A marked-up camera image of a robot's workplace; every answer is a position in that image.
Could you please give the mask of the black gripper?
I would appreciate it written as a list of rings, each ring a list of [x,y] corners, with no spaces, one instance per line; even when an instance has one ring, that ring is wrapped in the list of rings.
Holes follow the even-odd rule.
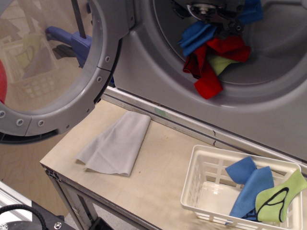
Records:
[[[244,0],[176,0],[174,3],[198,21],[216,26],[218,38],[239,36],[244,32],[245,26],[239,20]]]

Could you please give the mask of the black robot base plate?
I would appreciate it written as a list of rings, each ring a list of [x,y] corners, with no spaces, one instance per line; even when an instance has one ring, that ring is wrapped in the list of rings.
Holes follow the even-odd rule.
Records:
[[[0,203],[2,230],[72,230],[63,216],[56,216],[33,201]]]

